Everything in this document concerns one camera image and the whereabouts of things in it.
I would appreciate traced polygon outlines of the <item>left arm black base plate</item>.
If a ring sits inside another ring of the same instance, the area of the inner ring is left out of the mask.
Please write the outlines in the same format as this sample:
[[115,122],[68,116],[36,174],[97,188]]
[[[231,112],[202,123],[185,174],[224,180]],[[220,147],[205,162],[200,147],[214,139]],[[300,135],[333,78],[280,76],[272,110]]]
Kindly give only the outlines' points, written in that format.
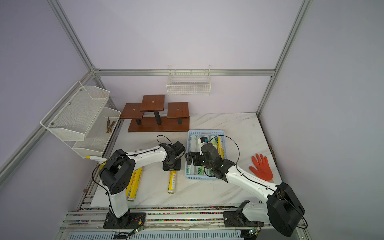
[[103,229],[138,229],[146,220],[146,213],[131,213],[128,211],[117,218],[109,211],[104,221]]

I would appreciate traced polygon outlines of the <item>light blue plastic basket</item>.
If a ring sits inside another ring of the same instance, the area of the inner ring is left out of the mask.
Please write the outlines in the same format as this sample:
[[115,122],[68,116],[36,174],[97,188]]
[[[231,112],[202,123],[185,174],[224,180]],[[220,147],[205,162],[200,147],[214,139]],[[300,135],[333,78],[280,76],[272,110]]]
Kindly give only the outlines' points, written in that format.
[[[189,130],[188,131],[188,137],[187,137],[187,148],[186,148],[186,152],[187,153],[189,152],[189,138],[190,138],[191,135],[208,136],[209,139],[210,139],[210,136],[225,135],[225,132],[222,131],[222,130]],[[226,158],[227,157],[226,140],[225,140],[224,137],[221,137],[221,140],[222,140],[222,147],[224,149],[224,157]],[[187,165],[186,159],[184,159],[184,161],[186,163],[185,176],[186,176],[187,179],[190,179],[190,180],[217,180],[217,178],[209,177],[206,174],[204,176],[198,176],[196,174],[194,174],[194,175],[187,175],[187,166],[188,165]]]

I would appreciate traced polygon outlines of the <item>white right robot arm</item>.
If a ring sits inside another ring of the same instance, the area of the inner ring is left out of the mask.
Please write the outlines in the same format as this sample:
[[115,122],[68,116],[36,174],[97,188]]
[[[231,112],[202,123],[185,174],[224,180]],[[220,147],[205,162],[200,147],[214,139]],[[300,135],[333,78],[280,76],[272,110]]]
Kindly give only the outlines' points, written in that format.
[[186,153],[187,164],[210,169],[215,178],[236,185],[261,201],[260,204],[244,201],[235,211],[225,211],[225,227],[260,228],[270,224],[280,234],[292,236],[305,210],[288,184],[276,185],[244,173],[236,163],[223,159],[211,143],[203,145],[201,151]]

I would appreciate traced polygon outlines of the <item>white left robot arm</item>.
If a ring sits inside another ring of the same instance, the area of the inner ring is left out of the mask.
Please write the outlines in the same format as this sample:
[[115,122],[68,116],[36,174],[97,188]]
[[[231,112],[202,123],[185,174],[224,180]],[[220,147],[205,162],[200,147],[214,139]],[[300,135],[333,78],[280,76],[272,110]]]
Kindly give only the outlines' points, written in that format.
[[164,171],[180,171],[181,154],[185,150],[182,143],[175,142],[172,145],[161,143],[139,152],[115,151],[100,170],[100,178],[103,186],[108,189],[110,209],[114,216],[120,219],[129,211],[126,188],[134,171],[153,163],[162,163]]

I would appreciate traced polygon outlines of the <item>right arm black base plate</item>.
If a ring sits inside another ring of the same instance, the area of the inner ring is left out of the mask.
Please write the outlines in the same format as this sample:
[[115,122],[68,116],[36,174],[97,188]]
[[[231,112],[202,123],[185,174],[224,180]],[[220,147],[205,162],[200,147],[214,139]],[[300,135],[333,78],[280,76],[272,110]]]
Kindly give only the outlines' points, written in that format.
[[243,209],[250,201],[244,201],[235,211],[224,211],[224,225],[226,228],[263,227],[265,224],[258,221],[249,221],[243,214]]

